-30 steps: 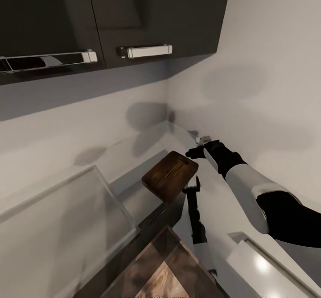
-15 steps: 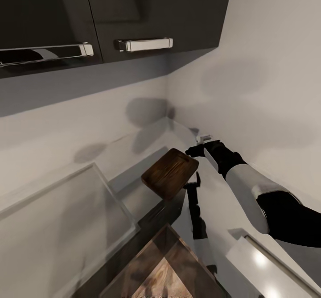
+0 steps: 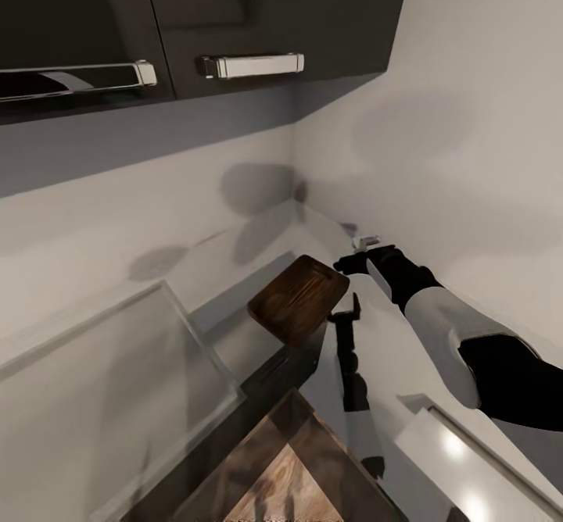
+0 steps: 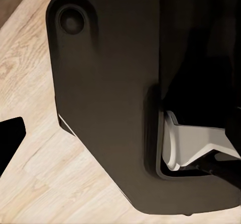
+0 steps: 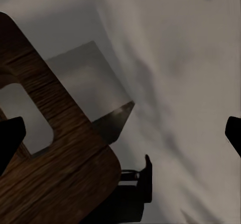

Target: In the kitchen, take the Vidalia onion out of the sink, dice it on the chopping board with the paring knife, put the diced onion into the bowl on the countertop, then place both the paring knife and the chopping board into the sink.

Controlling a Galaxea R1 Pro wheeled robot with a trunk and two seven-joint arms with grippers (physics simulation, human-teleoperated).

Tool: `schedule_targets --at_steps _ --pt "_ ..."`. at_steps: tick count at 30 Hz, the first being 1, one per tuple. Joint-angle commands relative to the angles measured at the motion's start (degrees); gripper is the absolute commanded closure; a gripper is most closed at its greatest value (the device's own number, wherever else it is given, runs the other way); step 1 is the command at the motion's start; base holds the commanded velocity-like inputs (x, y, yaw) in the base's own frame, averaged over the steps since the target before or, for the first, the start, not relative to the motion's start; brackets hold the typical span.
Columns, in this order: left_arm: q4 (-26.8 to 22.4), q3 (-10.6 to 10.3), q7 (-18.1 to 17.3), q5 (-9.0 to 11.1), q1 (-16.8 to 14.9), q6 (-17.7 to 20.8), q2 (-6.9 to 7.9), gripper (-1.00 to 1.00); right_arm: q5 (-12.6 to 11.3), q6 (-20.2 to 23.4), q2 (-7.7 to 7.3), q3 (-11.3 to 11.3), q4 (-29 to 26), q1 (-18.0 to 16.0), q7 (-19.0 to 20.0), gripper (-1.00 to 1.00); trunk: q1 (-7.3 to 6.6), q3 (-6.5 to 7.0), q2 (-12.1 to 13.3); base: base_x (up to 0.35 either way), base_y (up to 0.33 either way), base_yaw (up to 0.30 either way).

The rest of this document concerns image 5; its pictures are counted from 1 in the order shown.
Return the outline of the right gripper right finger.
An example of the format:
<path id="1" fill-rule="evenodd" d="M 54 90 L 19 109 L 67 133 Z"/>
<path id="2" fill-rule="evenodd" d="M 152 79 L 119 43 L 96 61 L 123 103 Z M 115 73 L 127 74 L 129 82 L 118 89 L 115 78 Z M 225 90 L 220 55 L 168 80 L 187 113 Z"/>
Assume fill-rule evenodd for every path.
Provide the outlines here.
<path id="1" fill-rule="evenodd" d="M 225 134 L 241 157 L 241 119 L 232 116 L 229 117 Z"/>

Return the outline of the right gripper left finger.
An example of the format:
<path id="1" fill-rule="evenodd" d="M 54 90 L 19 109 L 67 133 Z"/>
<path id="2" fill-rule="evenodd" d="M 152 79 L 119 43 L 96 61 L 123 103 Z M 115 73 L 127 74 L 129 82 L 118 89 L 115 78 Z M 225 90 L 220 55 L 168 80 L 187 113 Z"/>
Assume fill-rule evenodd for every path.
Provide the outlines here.
<path id="1" fill-rule="evenodd" d="M 22 117 L 0 121 L 0 177 L 26 135 Z"/>

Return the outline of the cutting board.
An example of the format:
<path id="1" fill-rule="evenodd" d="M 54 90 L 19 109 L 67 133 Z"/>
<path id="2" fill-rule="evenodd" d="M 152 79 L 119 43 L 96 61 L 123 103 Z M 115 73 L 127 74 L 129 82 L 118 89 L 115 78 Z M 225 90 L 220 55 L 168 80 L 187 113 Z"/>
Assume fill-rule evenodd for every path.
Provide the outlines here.
<path id="1" fill-rule="evenodd" d="M 53 129 L 42 155 L 18 147 L 0 177 L 0 224 L 78 224 L 117 187 L 118 157 L 17 24 L 0 12 L 0 75 L 17 77 Z"/>

